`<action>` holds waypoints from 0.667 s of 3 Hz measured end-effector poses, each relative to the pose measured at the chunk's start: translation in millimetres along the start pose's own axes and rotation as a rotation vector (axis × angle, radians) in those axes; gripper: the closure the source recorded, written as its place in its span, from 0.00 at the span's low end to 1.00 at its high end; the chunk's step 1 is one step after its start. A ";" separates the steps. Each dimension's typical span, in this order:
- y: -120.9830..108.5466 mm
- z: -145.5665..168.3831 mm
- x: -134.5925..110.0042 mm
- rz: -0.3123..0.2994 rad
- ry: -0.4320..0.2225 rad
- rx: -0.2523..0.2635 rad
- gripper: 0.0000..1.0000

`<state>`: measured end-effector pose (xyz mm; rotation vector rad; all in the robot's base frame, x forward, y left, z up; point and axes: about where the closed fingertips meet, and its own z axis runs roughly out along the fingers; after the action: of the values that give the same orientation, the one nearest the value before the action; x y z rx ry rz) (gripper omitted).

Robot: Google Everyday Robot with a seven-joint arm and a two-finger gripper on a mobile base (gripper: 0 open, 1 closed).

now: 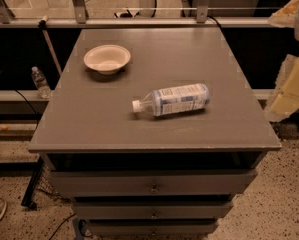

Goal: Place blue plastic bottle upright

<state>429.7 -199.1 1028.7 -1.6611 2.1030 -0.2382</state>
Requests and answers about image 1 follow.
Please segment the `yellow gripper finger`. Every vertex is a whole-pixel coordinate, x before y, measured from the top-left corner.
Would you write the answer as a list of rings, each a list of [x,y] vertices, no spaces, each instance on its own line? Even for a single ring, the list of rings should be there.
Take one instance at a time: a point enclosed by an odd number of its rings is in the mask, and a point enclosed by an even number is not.
[[[298,7],[299,0],[290,0],[268,18],[268,23],[279,28],[293,28]]]
[[[264,109],[265,117],[270,122],[289,118],[299,109],[299,56],[286,56],[275,84]]]

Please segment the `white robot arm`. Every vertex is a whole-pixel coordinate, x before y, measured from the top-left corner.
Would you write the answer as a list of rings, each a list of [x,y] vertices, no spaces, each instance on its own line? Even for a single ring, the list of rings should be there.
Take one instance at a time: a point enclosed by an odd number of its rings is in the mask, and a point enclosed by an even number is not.
[[[275,27],[293,28],[294,37],[299,41],[299,0],[290,0],[269,17],[268,23]],[[270,122],[280,122],[299,109],[299,56],[286,55],[275,84],[264,109]]]

